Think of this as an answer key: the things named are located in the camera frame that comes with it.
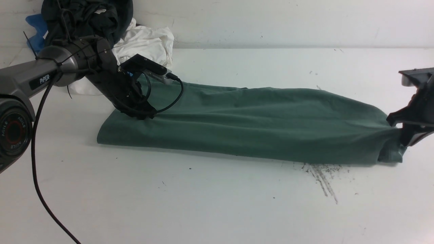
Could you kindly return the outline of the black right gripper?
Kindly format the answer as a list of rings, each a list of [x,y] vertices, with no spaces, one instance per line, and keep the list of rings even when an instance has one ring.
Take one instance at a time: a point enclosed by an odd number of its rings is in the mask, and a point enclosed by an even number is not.
[[[401,83],[414,86],[416,93],[406,107],[390,113],[387,122],[392,127],[402,124],[400,144],[410,147],[433,134],[433,76],[425,76],[422,80],[403,76]]]

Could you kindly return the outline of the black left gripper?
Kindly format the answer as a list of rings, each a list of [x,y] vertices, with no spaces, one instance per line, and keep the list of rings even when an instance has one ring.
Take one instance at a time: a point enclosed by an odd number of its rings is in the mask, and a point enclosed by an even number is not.
[[[115,72],[92,70],[86,77],[121,113],[139,120],[152,119],[157,114],[140,83],[122,69]]]

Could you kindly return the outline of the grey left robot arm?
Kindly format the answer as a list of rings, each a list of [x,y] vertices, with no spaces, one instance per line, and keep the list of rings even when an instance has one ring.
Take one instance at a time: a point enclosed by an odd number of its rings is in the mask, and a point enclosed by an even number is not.
[[[1,69],[1,171],[26,151],[35,120],[30,98],[49,86],[86,77],[120,112],[145,119],[156,114],[141,85],[117,64],[108,41],[90,36],[58,40],[35,60]]]

